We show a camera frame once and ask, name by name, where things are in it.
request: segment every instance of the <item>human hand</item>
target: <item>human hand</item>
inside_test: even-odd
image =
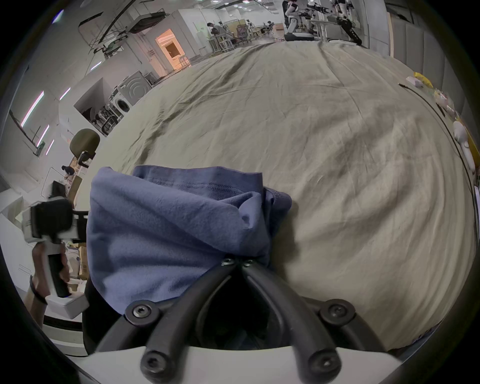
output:
[[[37,293],[43,298],[50,294],[50,291],[48,290],[47,280],[45,278],[45,270],[42,263],[42,255],[44,254],[44,252],[45,244],[42,242],[37,243],[32,249],[33,265],[35,267],[35,274],[32,277],[32,282]],[[63,269],[60,271],[60,278],[65,283],[68,283],[70,280],[70,274],[68,270],[67,256],[65,255],[65,246],[63,244],[61,246],[60,253],[61,263],[63,264]]]

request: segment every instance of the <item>black wristband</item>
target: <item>black wristband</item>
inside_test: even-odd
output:
[[[35,289],[35,287],[33,286],[33,280],[32,280],[32,277],[33,276],[30,276],[30,289],[32,290],[33,294],[35,295],[35,297],[43,304],[47,304],[47,301],[45,300],[44,297],[42,297]]]

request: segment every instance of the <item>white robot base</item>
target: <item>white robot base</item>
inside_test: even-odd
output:
[[[286,41],[314,41],[315,38],[310,33],[294,32],[298,25],[298,19],[295,16],[289,16],[290,24],[288,25],[287,33],[284,34]]]

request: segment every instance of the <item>doorway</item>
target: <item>doorway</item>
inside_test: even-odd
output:
[[[162,50],[165,57],[170,62],[174,70],[181,69],[180,57],[185,55],[185,52],[181,48],[177,38],[173,34],[171,29],[168,29],[155,39],[156,43]]]

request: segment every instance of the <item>cable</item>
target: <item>cable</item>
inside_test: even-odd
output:
[[[413,89],[411,89],[410,87],[407,87],[406,85],[403,85],[403,84],[400,84],[398,83],[399,86],[401,86],[402,88],[405,88],[411,92],[413,92],[414,94],[416,94],[417,96],[419,96],[423,101],[425,101],[425,103],[427,103],[427,105],[436,113],[436,115],[438,116],[438,118],[440,119],[440,121],[443,123],[443,125],[445,126],[445,129],[448,133],[448,135],[450,136],[450,139],[452,139],[453,143],[454,143],[454,146],[456,148],[456,151],[458,152],[458,156],[460,157],[460,160],[462,161],[462,165],[463,165],[463,169],[465,170],[465,173],[467,174],[467,179],[468,179],[468,189],[470,191],[470,195],[472,197],[472,205],[473,205],[473,209],[474,209],[474,217],[473,217],[473,228],[475,230],[475,247],[478,247],[478,230],[477,230],[477,221],[479,220],[479,217],[478,217],[478,206],[477,206],[477,199],[475,197],[475,193],[474,193],[474,187],[471,185],[471,181],[470,181],[470,172],[468,171],[467,169],[467,166],[465,165],[465,162],[463,161],[463,157],[460,153],[460,150],[458,149],[458,143],[456,142],[456,140],[454,139],[454,137],[452,136],[452,134],[450,133],[450,130],[448,129],[447,125],[445,124],[445,122],[443,121],[443,119],[440,117],[440,114],[437,112],[437,110],[431,106],[431,104],[428,102],[428,100],[426,98],[424,98],[422,95],[420,95],[418,92],[414,91]]]

